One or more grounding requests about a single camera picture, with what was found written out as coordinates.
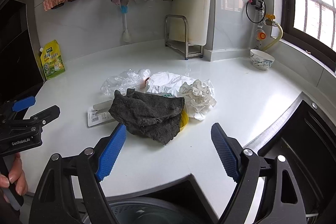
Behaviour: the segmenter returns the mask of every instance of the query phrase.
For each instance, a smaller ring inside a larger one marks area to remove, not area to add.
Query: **blue gripper pad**
[[[126,126],[121,124],[114,135],[112,136],[110,142],[105,147],[104,151],[101,153],[98,160],[98,170],[96,176],[99,181],[102,181],[104,177],[111,173],[114,163],[119,155],[121,148],[123,147],[126,140]]]
[[[215,123],[211,128],[211,140],[217,150],[218,156],[222,161],[227,175],[235,182],[239,182],[241,174],[240,167],[240,152],[242,147],[236,139],[229,138],[219,123]]]
[[[35,105],[35,97],[34,96],[30,96],[27,97],[25,99],[19,100],[17,102],[14,103],[12,110],[19,112],[21,110],[24,110],[30,106]]]

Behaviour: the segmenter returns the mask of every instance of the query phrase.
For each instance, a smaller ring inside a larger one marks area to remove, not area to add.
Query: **crumpled plastic wrap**
[[[180,87],[179,93],[184,97],[185,106],[189,117],[204,120],[205,115],[216,105],[215,90],[210,80],[194,81],[191,85],[187,82]]]
[[[127,89],[140,91],[145,88],[146,79],[150,75],[151,71],[149,69],[141,69],[138,73],[128,69],[119,75],[107,78],[100,89],[105,95],[110,97],[114,97],[115,90],[119,90],[122,95],[126,95]]]
[[[175,97],[181,97],[179,94],[180,87],[186,82],[191,85],[195,79],[176,75],[171,72],[163,71],[153,74],[146,83],[146,92],[154,94],[171,94]]]

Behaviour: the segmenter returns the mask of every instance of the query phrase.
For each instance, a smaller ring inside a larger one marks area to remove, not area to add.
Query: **human hand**
[[[14,183],[16,182],[16,192],[19,195],[24,195],[28,191],[28,184],[25,177],[25,172],[22,170],[22,161],[20,153],[15,154],[15,159],[13,162],[12,169],[9,172],[8,178],[4,175],[0,175],[0,187],[2,188],[8,188],[9,182]]]

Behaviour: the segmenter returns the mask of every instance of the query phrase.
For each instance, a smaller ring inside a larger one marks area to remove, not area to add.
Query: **yellow seasoning pouch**
[[[59,45],[56,40],[44,46],[41,62],[47,80],[65,72],[61,51],[59,50]]]

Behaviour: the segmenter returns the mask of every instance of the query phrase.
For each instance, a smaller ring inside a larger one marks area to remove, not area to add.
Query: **baseboard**
[[[227,49],[227,50],[208,50],[204,49],[203,57],[207,61],[217,61],[232,59],[237,57],[248,57],[250,49]]]

